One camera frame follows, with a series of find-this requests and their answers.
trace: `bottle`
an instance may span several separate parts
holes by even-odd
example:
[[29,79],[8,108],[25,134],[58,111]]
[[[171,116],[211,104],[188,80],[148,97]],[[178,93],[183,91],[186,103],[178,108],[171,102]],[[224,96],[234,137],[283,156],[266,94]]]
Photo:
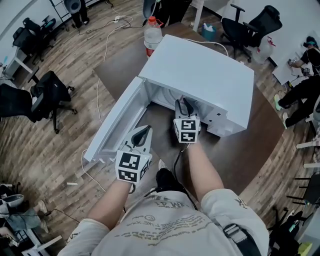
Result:
[[265,63],[265,61],[274,52],[274,43],[271,37],[263,38],[259,47],[256,47],[252,52],[252,58],[259,64]]
[[146,55],[150,58],[151,54],[155,51],[157,46],[162,40],[162,31],[156,21],[156,17],[150,16],[144,29],[144,45],[146,49]]

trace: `yellow object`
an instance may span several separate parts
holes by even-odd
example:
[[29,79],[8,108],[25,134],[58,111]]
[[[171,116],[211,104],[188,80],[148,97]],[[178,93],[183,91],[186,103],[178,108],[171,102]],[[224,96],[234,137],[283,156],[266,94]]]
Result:
[[312,242],[303,242],[299,246],[298,254],[301,256],[307,256],[308,252],[311,250]]

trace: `trash can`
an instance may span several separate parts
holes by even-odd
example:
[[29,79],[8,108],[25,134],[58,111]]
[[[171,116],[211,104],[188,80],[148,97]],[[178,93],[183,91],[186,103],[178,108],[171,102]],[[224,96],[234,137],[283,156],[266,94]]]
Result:
[[[212,31],[207,30],[205,24],[208,28],[212,27]],[[208,41],[213,41],[215,39],[216,32],[217,32],[217,29],[212,24],[204,23],[202,25],[201,35]]]

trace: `brown table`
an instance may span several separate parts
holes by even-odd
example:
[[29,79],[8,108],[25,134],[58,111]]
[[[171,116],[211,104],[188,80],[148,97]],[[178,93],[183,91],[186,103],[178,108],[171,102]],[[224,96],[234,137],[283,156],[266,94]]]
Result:
[[[205,41],[202,36],[181,23],[165,27],[162,34]],[[205,46],[223,53],[215,45]],[[110,94],[117,100],[133,78],[140,73],[147,60],[144,39],[140,38],[109,57],[94,71]],[[174,115],[172,110],[151,103],[138,124],[138,126],[147,124],[152,126],[151,147],[169,167],[173,166],[179,152],[179,145],[177,145],[177,138],[173,131]],[[219,172],[224,186],[239,194],[264,165],[283,131],[284,126],[281,120],[260,90],[254,86],[247,129],[222,138],[208,132],[202,132],[200,141],[209,159]],[[182,157],[182,161],[183,175],[182,164],[180,164],[177,167],[177,176],[193,192],[186,155]]]

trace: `white t-shirt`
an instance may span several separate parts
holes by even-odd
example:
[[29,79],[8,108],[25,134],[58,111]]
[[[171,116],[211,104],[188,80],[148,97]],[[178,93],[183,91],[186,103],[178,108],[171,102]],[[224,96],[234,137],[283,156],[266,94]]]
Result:
[[149,195],[111,231],[95,220],[82,220],[58,256],[242,256],[213,222],[218,216],[247,230],[261,255],[267,255],[265,224],[233,191],[213,190],[203,197],[201,207],[203,213],[178,191]]

